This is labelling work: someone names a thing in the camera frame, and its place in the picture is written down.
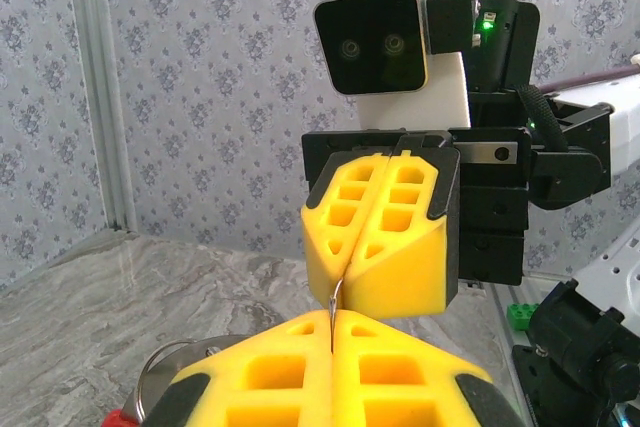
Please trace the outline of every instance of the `marble floor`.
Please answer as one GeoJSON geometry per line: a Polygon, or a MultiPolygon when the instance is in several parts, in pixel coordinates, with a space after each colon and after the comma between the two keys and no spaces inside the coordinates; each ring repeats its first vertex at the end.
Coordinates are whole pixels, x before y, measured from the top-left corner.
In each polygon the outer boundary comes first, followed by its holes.
{"type": "MultiPolygon", "coordinates": [[[[133,235],[1,295],[0,425],[21,427],[98,426],[163,343],[254,334],[318,308],[302,261],[133,235]]],[[[390,324],[482,366],[514,398],[484,291],[390,324]]]]}

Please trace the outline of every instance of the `patterned wall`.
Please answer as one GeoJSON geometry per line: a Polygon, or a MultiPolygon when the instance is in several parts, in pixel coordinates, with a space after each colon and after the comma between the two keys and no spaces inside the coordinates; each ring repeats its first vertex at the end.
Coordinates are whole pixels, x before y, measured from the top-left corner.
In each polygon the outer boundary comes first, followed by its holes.
{"type": "Polygon", "coordinates": [[[0,0],[0,290],[105,226],[71,0],[0,0]]]}
{"type": "MultiPolygon", "coordinates": [[[[301,252],[300,135],[357,127],[329,84],[318,0],[109,0],[135,204],[144,232],[301,252]]],[[[625,62],[638,0],[530,0],[544,82],[625,62]]],[[[570,272],[640,214],[640,167],[564,212],[532,210],[526,264],[570,272]]]]}

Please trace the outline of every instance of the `metal ring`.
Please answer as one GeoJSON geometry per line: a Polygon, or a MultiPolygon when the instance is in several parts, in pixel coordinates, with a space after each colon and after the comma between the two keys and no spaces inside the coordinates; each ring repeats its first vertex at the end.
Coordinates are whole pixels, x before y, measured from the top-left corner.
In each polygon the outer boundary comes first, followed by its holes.
{"type": "Polygon", "coordinates": [[[183,345],[183,344],[193,344],[194,342],[195,340],[193,339],[174,340],[172,342],[164,344],[162,347],[159,347],[158,349],[156,349],[156,351],[153,354],[149,356],[149,358],[147,359],[147,362],[144,364],[144,367],[142,367],[142,371],[138,376],[138,382],[136,382],[136,386],[133,389],[133,398],[135,399],[134,405],[136,410],[136,420],[138,421],[138,424],[141,424],[146,417],[144,413],[144,407],[142,407],[142,385],[144,384],[144,376],[147,374],[147,372],[151,368],[151,364],[153,363],[153,361],[156,360],[156,358],[162,352],[164,352],[170,347],[174,347],[176,345],[183,345]]]}

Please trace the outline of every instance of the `camera lens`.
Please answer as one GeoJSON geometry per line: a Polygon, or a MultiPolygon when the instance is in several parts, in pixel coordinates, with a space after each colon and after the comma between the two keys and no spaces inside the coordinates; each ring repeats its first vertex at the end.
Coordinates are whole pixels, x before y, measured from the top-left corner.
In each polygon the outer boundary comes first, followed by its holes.
{"type": "Polygon", "coordinates": [[[390,34],[384,39],[384,52],[387,55],[399,55],[404,50],[404,39],[398,34],[390,34]]]}
{"type": "Polygon", "coordinates": [[[340,53],[346,60],[355,60],[360,56],[360,46],[354,40],[347,39],[342,42],[340,53]]]}

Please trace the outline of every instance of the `red object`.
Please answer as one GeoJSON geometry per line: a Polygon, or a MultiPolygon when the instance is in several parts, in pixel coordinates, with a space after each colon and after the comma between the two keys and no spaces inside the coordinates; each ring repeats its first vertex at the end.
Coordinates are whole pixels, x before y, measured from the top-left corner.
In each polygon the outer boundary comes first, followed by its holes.
{"type": "Polygon", "coordinates": [[[102,422],[102,427],[138,427],[137,422],[120,417],[120,409],[109,412],[102,422]]]}

